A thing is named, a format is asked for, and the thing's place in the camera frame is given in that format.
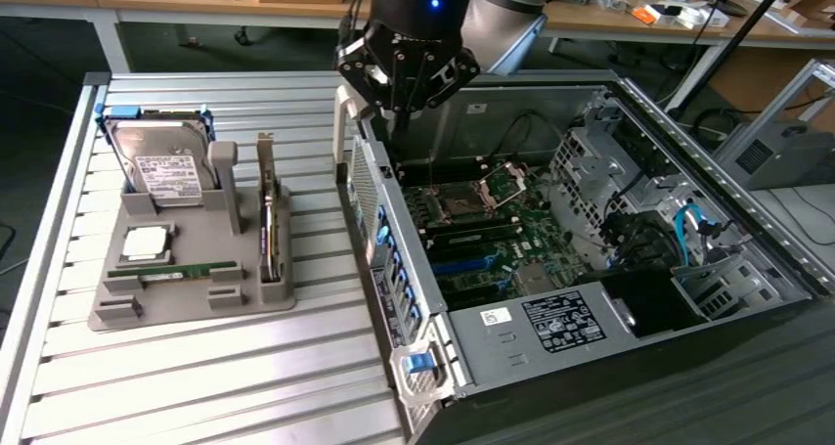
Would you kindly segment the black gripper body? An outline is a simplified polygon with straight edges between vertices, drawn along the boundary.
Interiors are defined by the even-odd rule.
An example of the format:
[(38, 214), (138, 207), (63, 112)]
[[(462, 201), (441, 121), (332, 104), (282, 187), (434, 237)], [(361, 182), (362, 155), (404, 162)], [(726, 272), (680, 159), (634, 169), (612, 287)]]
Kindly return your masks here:
[(390, 79), (433, 74), (461, 52), (469, 0), (372, 0), (364, 46)]

